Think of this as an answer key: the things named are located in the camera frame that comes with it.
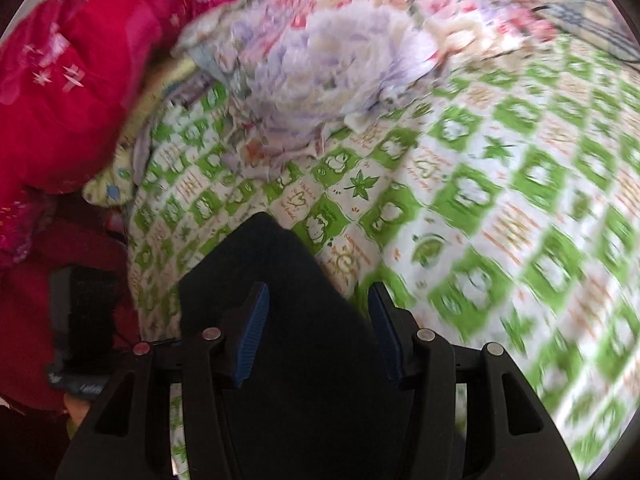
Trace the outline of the person's left hand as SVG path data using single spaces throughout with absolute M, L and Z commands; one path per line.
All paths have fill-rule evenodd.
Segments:
M 70 424 L 77 430 L 87 416 L 91 408 L 91 402 L 76 398 L 76 396 L 66 392 L 64 394 L 64 404 L 66 412 L 70 416 Z

